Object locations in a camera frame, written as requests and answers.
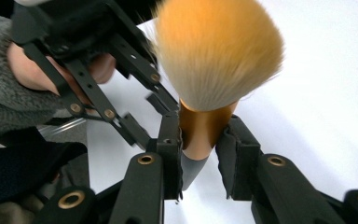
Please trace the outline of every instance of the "makeup brush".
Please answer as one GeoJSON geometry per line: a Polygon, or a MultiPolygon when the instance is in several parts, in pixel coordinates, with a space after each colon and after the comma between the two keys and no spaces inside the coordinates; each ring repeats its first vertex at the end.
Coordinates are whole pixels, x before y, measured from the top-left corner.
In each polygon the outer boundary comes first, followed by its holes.
{"type": "Polygon", "coordinates": [[[241,97],[271,79],[282,38],[255,0],[165,0],[153,50],[180,98],[184,154],[205,161],[241,97]]]}

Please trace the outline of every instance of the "white surface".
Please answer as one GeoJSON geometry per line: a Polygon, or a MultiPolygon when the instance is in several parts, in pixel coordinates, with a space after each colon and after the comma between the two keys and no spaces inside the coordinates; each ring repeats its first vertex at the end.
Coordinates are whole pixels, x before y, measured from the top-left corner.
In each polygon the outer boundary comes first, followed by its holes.
{"type": "MultiPolygon", "coordinates": [[[[292,160],[316,189],[342,200],[358,189],[358,1],[261,2],[282,32],[285,60],[235,113],[264,152],[292,160]]],[[[157,137],[160,116],[136,80],[116,73],[103,90],[120,115],[131,112],[157,137]]],[[[141,152],[96,121],[89,122],[88,143],[97,192],[122,179],[141,152]]],[[[166,202],[165,223],[254,223],[250,204],[225,199],[214,153],[184,197],[166,202]]]]}

